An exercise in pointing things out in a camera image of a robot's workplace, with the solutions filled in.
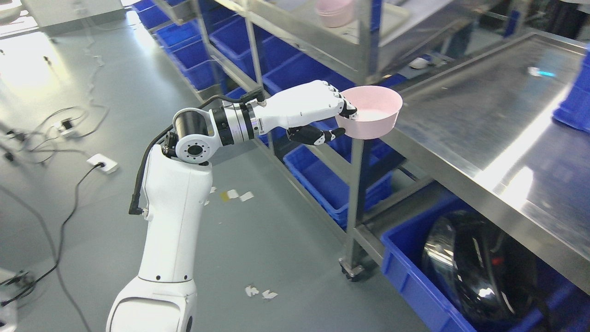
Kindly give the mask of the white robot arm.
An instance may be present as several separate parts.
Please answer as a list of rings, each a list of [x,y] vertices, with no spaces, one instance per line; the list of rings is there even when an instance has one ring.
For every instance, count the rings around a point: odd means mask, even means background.
[[[230,100],[206,111],[178,111],[149,144],[130,214],[148,221],[139,273],[118,294],[108,332],[189,332],[196,316],[195,250],[212,187],[209,159],[223,146],[254,139],[262,125],[252,105]]]

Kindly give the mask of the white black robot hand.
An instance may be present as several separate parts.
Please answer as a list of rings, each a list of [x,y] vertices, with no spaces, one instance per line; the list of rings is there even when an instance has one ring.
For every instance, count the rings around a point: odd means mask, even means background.
[[[253,107],[260,133],[276,127],[286,130],[289,140],[305,145],[322,145],[345,134],[344,128],[319,130],[313,122],[334,116],[357,120],[357,108],[326,81],[314,80],[283,90],[266,100],[266,105]]]

